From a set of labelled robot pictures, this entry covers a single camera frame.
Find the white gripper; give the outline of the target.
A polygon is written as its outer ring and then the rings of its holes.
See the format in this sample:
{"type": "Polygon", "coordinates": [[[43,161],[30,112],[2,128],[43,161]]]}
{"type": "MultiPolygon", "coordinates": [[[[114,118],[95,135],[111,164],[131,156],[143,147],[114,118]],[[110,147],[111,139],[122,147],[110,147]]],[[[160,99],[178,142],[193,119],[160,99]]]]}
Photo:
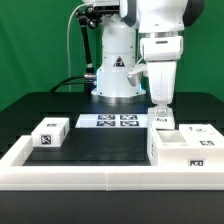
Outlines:
{"type": "Polygon", "coordinates": [[[140,53],[147,64],[151,100],[155,114],[163,105],[163,115],[168,115],[168,104],[173,100],[177,61],[183,53],[183,37],[142,38],[140,53]]]}

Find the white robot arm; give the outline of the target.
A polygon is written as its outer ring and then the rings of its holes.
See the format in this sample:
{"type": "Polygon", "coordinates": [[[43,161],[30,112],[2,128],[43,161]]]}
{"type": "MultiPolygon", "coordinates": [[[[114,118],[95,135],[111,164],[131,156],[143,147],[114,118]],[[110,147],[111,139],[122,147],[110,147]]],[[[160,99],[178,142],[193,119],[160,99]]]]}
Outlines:
{"type": "Polygon", "coordinates": [[[91,28],[102,26],[102,64],[92,94],[115,103],[145,94],[149,80],[154,107],[167,117],[173,100],[177,61],[184,49],[181,33],[202,14],[205,0],[82,0],[91,28]]]}

